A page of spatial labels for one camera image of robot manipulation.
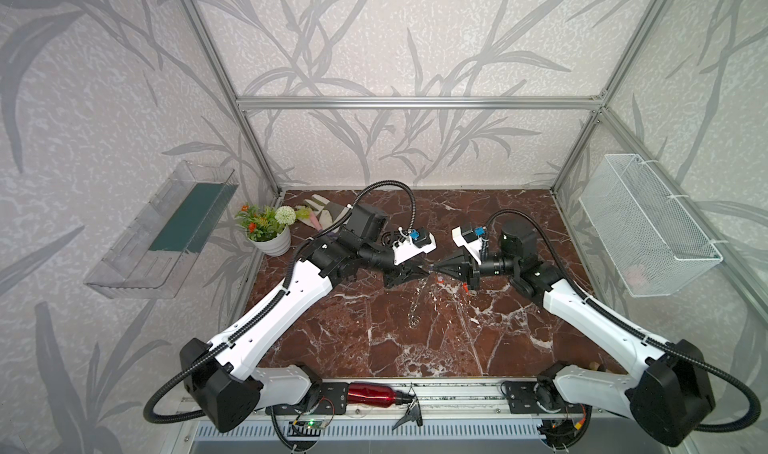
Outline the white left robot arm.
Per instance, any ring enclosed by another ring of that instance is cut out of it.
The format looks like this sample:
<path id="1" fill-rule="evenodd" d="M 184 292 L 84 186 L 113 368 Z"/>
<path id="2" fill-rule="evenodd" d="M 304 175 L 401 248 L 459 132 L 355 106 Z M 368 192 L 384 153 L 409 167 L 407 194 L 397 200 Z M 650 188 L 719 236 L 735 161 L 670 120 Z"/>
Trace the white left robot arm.
<path id="1" fill-rule="evenodd" d="M 209 341 L 194 338 L 181 349 L 182 368 L 202 364 L 184 379 L 184 388 L 220 432 L 233 430 L 257 409 L 299 405 L 320 384 L 308 367 L 259 364 L 288 328 L 334 288 L 361 269 L 380 272 L 387 288 L 427 277 L 419 257 L 435 249 L 434 235 L 425 228 L 401 229 L 382 244 L 386 221 L 373 207 L 353 207 L 344 224 L 302 250 L 290 282 L 280 282 Z"/>

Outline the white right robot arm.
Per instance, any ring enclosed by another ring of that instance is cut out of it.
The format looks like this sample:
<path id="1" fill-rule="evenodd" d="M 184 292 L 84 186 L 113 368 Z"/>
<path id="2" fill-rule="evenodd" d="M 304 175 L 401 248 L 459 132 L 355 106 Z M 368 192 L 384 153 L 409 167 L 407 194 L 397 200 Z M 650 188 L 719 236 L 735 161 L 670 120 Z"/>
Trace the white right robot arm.
<path id="1" fill-rule="evenodd" d="M 528 216 L 515 213 L 499 237 L 499 251 L 489 250 L 488 227 L 464 225 L 452 232 L 457 246 L 434 271 L 471 289 L 484 277 L 505 276 L 523 297 L 576 328 L 623 368 L 621 374 L 589 370 L 558 361 L 537 377 L 540 407 L 558 412 L 568 405 L 600 408 L 634 420 L 655 441 L 676 447 L 715 407 L 711 383 L 697 367 L 703 356 L 687 341 L 652 346 L 650 334 L 596 300 L 575 284 L 558 256 L 538 254 L 550 240 Z"/>

